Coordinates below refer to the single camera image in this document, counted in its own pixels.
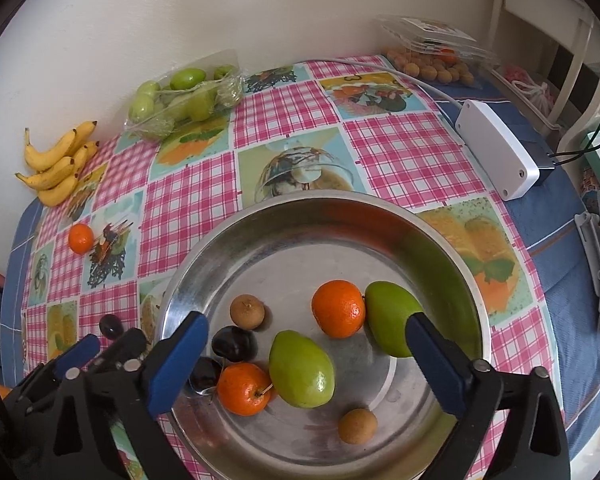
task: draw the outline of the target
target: white wall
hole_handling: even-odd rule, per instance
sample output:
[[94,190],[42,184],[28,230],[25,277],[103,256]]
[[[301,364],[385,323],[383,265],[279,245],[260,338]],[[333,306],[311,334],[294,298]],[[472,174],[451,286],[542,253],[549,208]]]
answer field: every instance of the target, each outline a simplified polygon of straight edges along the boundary
[[258,70],[374,51],[381,12],[448,21],[482,38],[491,0],[27,0],[0,38],[0,271],[33,199],[22,132],[40,150],[83,120],[112,118],[145,79],[227,48]]

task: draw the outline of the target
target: white cable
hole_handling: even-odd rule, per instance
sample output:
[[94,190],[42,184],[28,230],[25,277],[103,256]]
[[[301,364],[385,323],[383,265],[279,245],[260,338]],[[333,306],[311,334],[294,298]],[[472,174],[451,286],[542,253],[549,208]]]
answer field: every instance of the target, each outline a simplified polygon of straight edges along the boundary
[[449,101],[451,104],[456,106],[459,110],[462,109],[462,105],[458,101],[453,99],[450,95],[445,94],[442,90],[438,90],[435,86],[431,86],[430,84],[427,84],[424,81],[420,81],[419,79],[411,77],[410,75],[403,74],[402,72],[398,72],[397,70],[394,70],[393,68],[387,68],[387,67],[381,66],[381,65],[374,65],[373,63],[362,63],[359,61],[349,61],[347,59],[335,59],[335,58],[331,58],[331,57],[314,57],[313,59],[307,59],[307,61],[327,61],[330,63],[343,63],[345,65],[356,65],[356,66],[366,66],[368,68],[377,68],[378,72],[388,72],[388,73],[397,75],[398,77],[403,77],[405,79],[408,79],[412,83],[421,87],[423,90],[424,89],[429,90],[429,91],[433,92],[434,94],[439,95],[446,101]]

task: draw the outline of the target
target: tablecloth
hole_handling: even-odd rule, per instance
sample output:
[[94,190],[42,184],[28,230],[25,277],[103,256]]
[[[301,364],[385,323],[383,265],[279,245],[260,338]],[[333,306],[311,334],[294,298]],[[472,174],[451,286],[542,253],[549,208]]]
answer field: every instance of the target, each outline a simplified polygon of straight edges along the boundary
[[[386,66],[381,56],[353,59]],[[158,147],[121,134],[104,142],[72,197],[42,213],[23,272],[25,372],[76,338],[99,334],[109,312],[151,336],[170,277],[201,237],[257,200],[321,187],[374,194],[452,243],[468,243],[490,312],[493,365],[521,373],[545,366],[561,399],[534,264],[493,186],[426,93],[387,72],[327,62],[253,75],[245,90],[235,110],[199,127],[205,135],[197,140],[182,135]],[[310,184],[263,178],[302,150],[327,157],[332,170]],[[70,251],[75,222],[96,233],[93,253]],[[210,478],[165,417],[160,424],[192,474]],[[470,476],[484,473],[503,428],[498,413]],[[126,456],[135,463],[131,450]]]

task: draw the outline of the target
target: clear plastic bag of green fruit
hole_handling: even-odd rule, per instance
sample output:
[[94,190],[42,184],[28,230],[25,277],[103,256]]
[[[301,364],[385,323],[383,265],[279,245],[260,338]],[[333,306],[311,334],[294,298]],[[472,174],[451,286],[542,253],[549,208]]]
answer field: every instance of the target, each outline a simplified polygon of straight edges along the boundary
[[125,131],[147,142],[162,142],[174,130],[206,121],[240,102],[244,79],[235,66],[215,67],[212,78],[208,76],[188,67],[142,83],[129,106]]

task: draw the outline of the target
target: plastic container lid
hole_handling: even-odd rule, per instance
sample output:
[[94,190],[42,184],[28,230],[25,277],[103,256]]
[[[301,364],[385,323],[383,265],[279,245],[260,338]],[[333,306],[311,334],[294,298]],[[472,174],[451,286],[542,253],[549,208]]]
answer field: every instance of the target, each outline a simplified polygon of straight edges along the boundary
[[436,20],[426,20],[411,16],[391,16],[382,14],[376,22],[405,47],[422,54],[448,54],[448,50],[463,59],[497,63],[497,56],[490,50],[481,48],[467,33]]

